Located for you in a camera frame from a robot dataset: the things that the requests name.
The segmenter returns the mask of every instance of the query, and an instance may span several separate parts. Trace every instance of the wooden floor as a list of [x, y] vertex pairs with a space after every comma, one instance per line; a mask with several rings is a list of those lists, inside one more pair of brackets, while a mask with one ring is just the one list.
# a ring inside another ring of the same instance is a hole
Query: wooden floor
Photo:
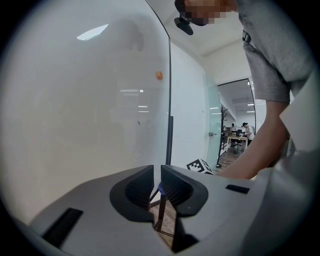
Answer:
[[[154, 223], [156, 223], [158, 221], [159, 205], [152, 207], [149, 210], [149, 212], [151, 212], [154, 215]], [[174, 207], [171, 205], [169, 201], [166, 201], [161, 230], [163, 232], [167, 232], [173, 235], [175, 233], [175, 223], [176, 223], [176, 210], [174, 209]], [[162, 233], [158, 233], [158, 234], [164, 240], [164, 242], [171, 248], [174, 238]]]
[[234, 153], [235, 148], [231, 146], [228, 151], [226, 151], [222, 156], [220, 156], [219, 164], [220, 168], [215, 170], [216, 173], [220, 173], [222, 170], [226, 169], [231, 165], [238, 157], [243, 154], [243, 151], [239, 149], [238, 153]]

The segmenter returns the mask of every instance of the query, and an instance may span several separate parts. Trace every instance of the white cloth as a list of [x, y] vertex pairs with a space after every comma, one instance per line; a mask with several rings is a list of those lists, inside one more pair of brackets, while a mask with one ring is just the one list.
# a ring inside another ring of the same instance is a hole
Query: white cloth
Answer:
[[253, 140], [255, 138], [254, 130], [252, 129], [252, 126], [248, 125], [247, 128], [245, 128], [245, 133], [249, 134], [247, 136], [248, 140]]

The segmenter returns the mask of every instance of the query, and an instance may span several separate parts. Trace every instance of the table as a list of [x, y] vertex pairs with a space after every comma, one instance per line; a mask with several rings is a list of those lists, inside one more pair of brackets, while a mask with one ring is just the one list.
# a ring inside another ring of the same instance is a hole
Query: table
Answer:
[[230, 140], [238, 140], [238, 141], [245, 141], [245, 148], [244, 150], [247, 149], [248, 147], [248, 138], [247, 137], [237, 137], [237, 136], [228, 136], [227, 144], [226, 144], [226, 150], [231, 147], [231, 142]]

